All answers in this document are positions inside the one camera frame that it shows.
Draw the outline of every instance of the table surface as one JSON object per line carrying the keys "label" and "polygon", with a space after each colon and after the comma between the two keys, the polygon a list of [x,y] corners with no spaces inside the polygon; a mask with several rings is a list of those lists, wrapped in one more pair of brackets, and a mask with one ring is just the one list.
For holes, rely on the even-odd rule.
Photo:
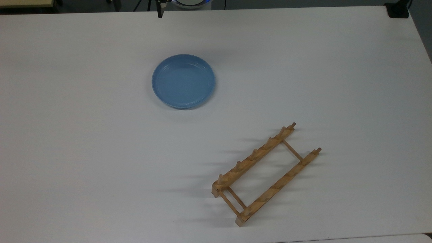
{"label": "table surface", "polygon": [[[432,65],[385,7],[0,16],[0,237],[264,243],[432,231]],[[163,59],[214,69],[204,105],[154,95]],[[321,154],[243,227],[211,184],[282,126]],[[248,204],[296,163],[277,147]]]}

